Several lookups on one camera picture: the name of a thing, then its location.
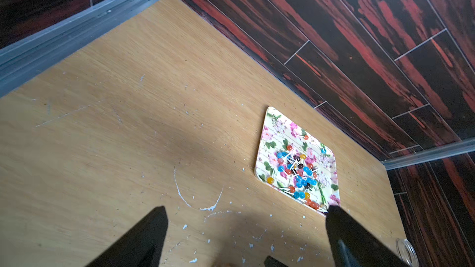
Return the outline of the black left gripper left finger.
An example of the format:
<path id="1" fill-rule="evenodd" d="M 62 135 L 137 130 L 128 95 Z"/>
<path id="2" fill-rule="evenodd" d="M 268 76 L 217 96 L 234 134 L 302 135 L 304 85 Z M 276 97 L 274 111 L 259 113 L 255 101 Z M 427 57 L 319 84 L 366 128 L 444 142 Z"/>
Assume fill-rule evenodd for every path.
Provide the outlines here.
<path id="1" fill-rule="evenodd" d="M 166 209 L 157 206 L 88 265 L 157 267 L 160 265 L 167 230 Z"/>

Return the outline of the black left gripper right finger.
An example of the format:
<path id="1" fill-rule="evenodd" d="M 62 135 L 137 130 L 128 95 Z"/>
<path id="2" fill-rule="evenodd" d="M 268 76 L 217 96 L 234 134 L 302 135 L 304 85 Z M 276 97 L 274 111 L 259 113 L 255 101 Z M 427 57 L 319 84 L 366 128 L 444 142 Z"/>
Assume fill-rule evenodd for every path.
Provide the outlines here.
<path id="1" fill-rule="evenodd" d="M 331 205 L 325 227 L 337 267 L 405 267 L 407 264 L 344 209 Z"/>

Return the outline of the clear plastic candy jar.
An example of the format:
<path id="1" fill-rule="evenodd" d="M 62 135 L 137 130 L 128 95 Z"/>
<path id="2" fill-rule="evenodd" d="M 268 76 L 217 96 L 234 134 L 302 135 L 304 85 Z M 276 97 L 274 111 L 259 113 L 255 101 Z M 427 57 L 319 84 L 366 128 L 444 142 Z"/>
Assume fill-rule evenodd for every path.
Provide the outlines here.
<path id="1" fill-rule="evenodd" d="M 418 256 L 409 240 L 397 239 L 396 253 L 409 267 L 419 267 Z"/>

